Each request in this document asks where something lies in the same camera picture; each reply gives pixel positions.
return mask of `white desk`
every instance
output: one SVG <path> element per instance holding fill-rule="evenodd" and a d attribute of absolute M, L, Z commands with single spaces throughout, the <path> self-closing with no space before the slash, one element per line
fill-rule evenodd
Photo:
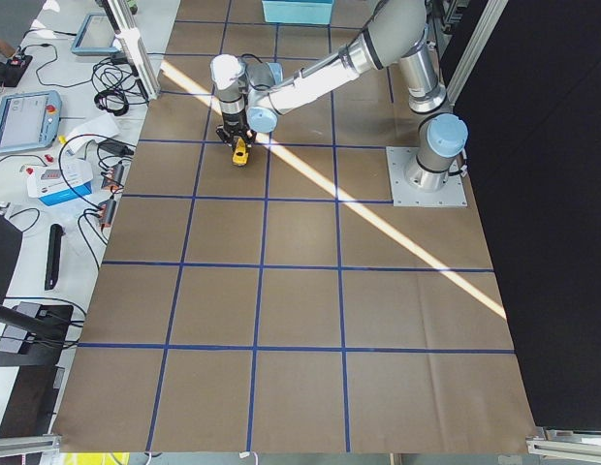
<path fill-rule="evenodd" d="M 166 49 L 178 6 L 179 0 L 166 0 L 165 2 L 140 0 L 136 21 L 148 51 L 162 52 Z M 98 11 L 102 10 L 95 4 L 94 0 L 48 0 L 36 22 L 34 22 L 34 27 L 76 32 L 79 30 L 85 14 Z M 101 57 L 75 56 L 70 51 L 73 38 L 66 39 L 65 36 L 58 36 L 49 40 L 36 37 L 37 34 L 29 34 L 23 41 L 23 45 L 49 42 L 57 47 L 57 62 L 48 65 L 41 72 L 44 82 L 68 84 L 90 78 L 93 64 L 97 63 Z M 70 89 L 40 85 L 35 70 L 54 56 L 51 47 L 31 47 L 27 50 L 27 53 L 33 55 L 33 62 L 19 86 L 14 89 L 5 89 L 3 95 L 50 89 L 57 90 L 63 102 L 59 134 L 68 134 L 85 119 L 101 114 L 93 105 L 95 90 L 91 84 Z M 151 61 L 155 71 L 158 71 L 162 56 L 152 57 Z M 147 106 L 145 105 L 134 106 L 130 108 L 125 116 L 116 118 L 120 129 L 117 138 L 136 144 L 139 140 L 146 111 Z M 27 151 L 27 153 L 35 153 L 43 157 L 45 154 L 50 154 L 55 157 L 56 164 L 59 149 L 59 143 L 56 142 L 49 149 Z M 88 156 L 88 160 L 94 168 L 94 179 L 92 180 L 94 193 L 88 198 L 92 202 L 101 202 L 109 197 L 109 192 L 100 190 L 102 176 L 96 166 L 97 158 L 94 152 L 95 150 L 91 150 Z M 14 157 L 0 164 L 0 201 L 12 202 L 21 205 L 22 208 L 35 206 L 41 210 L 38 223 L 23 236 L 22 248 L 9 295 L 63 298 L 86 309 L 98 274 L 77 226 L 77 219 L 87 205 L 82 200 L 75 199 L 54 206 L 45 206 L 38 200 L 29 199 L 25 187 L 27 174 L 20 172 L 20 168 L 23 165 L 35 163 L 37 161 L 34 158 Z M 29 218 L 28 215 L 23 214 L 15 218 L 14 223 L 21 228 L 26 228 L 30 224 Z M 57 285 L 54 290 L 45 292 L 44 276 L 47 263 L 48 229 L 53 223 L 62 225 L 65 235 L 62 238 L 61 264 Z M 105 246 L 89 230 L 87 225 L 83 225 L 83 230 L 100 260 L 104 254 Z M 16 304 L 18 304 L 17 300 L 6 300 L 5 302 L 7 306 Z M 80 319 L 78 310 L 75 310 L 73 319 Z M 77 337 L 79 337 L 79 329 L 71 327 L 68 332 L 68 339 Z M 74 350 L 66 350 L 59 360 L 59 366 L 66 369 L 66 375 L 69 372 L 73 357 Z M 16 373 L 16 368 L 0 368 L 0 424 L 14 385 Z M 67 378 L 67 376 L 64 376 L 64 385 L 60 389 L 60 397 Z"/>

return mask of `monitor stand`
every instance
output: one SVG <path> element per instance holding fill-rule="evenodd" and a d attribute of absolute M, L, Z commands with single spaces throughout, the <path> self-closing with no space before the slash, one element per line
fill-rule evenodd
<path fill-rule="evenodd" d="M 0 366 L 56 364 L 72 313 L 72 305 L 24 302 L 14 309 L 0 305 L 0 322 L 6 324 L 0 340 Z"/>

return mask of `person's arm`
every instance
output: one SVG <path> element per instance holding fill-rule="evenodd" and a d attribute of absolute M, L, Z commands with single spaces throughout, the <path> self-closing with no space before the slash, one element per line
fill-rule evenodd
<path fill-rule="evenodd" d="M 6 58 L 10 58 L 16 53 L 16 50 L 10 44 L 2 40 L 0 40 L 0 50 Z"/>

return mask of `light blue plastic container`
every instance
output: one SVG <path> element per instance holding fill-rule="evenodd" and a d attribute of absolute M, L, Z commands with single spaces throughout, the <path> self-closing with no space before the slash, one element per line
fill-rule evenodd
<path fill-rule="evenodd" d="M 335 0 L 262 0 L 266 22 L 329 24 Z"/>

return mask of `white mounting plate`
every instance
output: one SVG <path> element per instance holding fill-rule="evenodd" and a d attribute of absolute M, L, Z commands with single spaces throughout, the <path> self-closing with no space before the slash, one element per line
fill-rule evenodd
<path fill-rule="evenodd" d="M 387 147 L 387 164 L 389 166 L 389 180 L 391 181 L 391 195 L 394 206 L 423 206 L 423 207 L 465 207 L 466 195 L 462 187 L 460 176 L 449 176 L 447 183 L 440 191 L 423 192 L 413 186 L 404 178 L 404 167 L 411 157 L 419 151 L 419 147 Z M 451 171 L 457 171 L 456 161 L 451 166 Z"/>

